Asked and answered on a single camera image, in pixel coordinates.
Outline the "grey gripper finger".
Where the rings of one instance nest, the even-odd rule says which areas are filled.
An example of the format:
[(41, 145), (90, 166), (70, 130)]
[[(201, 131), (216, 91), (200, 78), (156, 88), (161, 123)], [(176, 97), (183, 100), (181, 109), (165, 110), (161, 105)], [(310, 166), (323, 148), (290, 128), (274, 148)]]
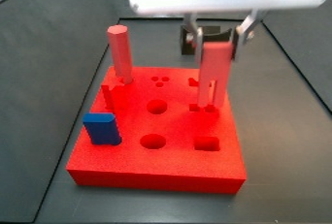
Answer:
[(201, 57), (201, 28), (196, 25), (195, 14), (184, 14), (184, 25), (181, 26), (181, 54), (193, 55), (193, 60), (200, 63)]
[(247, 17), (240, 22), (240, 24), (234, 28), (232, 36), (231, 36), (232, 61), (238, 60), (242, 47), (244, 46), (248, 40), (250, 33), (252, 32), (254, 27), (259, 23), (259, 21), (260, 21), (260, 11), (252, 10), (247, 15)]

